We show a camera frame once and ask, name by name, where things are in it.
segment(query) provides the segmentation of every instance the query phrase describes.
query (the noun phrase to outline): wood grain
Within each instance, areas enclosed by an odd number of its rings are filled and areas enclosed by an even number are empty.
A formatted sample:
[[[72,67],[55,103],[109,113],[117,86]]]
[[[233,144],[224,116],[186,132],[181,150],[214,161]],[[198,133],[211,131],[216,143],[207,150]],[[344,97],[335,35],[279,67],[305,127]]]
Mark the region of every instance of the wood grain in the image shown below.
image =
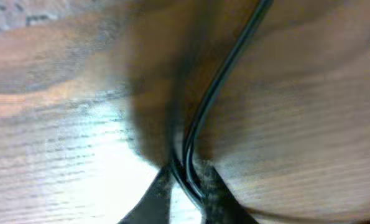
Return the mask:
[[[0,30],[0,223],[116,223],[165,163],[197,1],[23,2],[60,16]],[[254,7],[222,4],[183,85],[187,118]],[[277,0],[199,143],[246,207],[370,218],[370,0]],[[172,194],[172,221],[200,222]]]

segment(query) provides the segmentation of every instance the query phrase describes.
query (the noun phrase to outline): black cable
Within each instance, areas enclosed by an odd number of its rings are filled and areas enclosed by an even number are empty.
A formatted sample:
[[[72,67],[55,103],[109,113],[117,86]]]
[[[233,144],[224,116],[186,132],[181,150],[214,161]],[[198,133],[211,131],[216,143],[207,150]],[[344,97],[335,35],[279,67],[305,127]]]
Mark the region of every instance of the black cable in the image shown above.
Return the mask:
[[[197,111],[192,119],[187,136],[183,140],[182,150],[186,155],[183,158],[183,166],[185,169],[186,177],[193,191],[197,194],[199,198],[203,198],[204,193],[200,188],[199,178],[193,166],[195,140],[197,139],[201,131],[208,111],[210,110],[216,96],[221,90],[223,83],[226,81],[229,74],[236,65],[236,62],[239,60],[248,40],[257,31],[259,24],[262,22],[264,16],[266,15],[266,12],[269,10],[272,3],[273,0],[260,0],[258,2],[254,12],[251,14],[234,47],[218,69],[218,72],[216,73],[214,79],[207,88],[204,97],[202,98],[201,103],[198,106]]]
[[[177,156],[177,150],[175,150],[175,134],[176,124],[179,123],[178,118],[180,117],[179,103],[178,99],[182,98],[183,91],[181,90],[183,82],[188,78],[188,75],[191,74],[194,66],[196,65],[198,54],[202,45],[205,44],[205,41],[208,40],[208,33],[211,31],[211,20],[215,19],[215,9],[216,9],[216,0],[204,0],[200,1],[197,5],[197,10],[193,18],[192,28],[189,31],[187,37],[187,42],[185,43],[184,58],[181,58],[180,64],[178,65],[175,74],[177,75],[177,80],[175,86],[173,87],[172,93],[172,102],[169,104],[167,113],[167,128],[166,128],[166,137],[168,140],[169,147],[169,167],[170,170],[184,190],[188,198],[200,209],[203,210],[203,205],[201,197],[194,191],[193,187],[187,182],[186,172],[183,166],[180,163],[180,160]]]

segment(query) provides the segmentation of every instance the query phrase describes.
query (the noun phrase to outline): wooden desk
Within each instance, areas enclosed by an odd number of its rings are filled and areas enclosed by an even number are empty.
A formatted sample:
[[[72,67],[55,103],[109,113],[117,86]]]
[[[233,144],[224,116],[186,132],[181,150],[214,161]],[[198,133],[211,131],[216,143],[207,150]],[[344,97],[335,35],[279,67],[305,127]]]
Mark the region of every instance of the wooden desk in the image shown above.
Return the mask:
[[[116,223],[165,163],[165,106],[197,1],[2,2],[0,223]],[[220,8],[184,83],[187,116],[251,9]],[[370,218],[370,0],[276,0],[199,143],[246,207]],[[172,220],[196,222],[174,192]]]

